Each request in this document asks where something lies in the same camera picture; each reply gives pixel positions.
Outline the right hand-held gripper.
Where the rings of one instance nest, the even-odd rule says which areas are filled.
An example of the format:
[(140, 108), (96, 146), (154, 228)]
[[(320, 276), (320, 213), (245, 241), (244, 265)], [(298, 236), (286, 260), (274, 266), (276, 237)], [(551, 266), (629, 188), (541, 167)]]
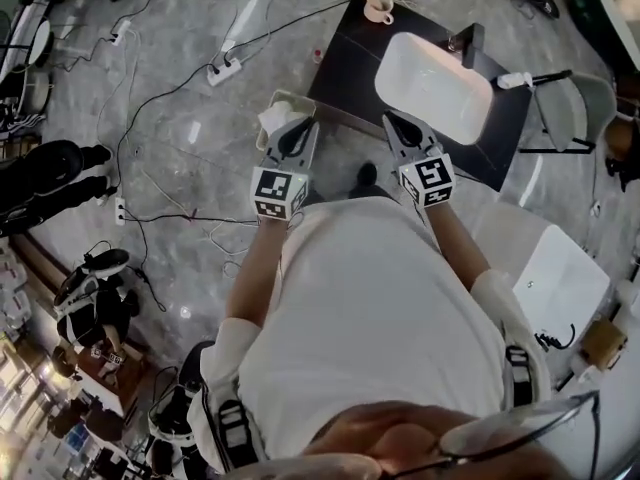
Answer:
[(397, 167), (401, 187), (419, 208), (448, 202), (455, 189), (455, 173), (450, 155), (436, 140), (435, 133), (424, 121), (407, 113), (385, 111), (383, 128), (393, 152), (405, 146), (426, 146), (425, 150), (405, 152)]

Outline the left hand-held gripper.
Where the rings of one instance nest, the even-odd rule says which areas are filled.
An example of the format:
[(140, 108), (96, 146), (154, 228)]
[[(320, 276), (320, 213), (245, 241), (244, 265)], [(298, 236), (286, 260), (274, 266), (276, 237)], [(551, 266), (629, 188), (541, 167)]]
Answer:
[[(308, 195), (319, 123), (298, 118), (277, 130), (267, 143), (261, 164), (254, 168), (251, 203), (260, 218), (290, 221)], [(288, 155), (280, 151), (283, 140), (295, 140)]]

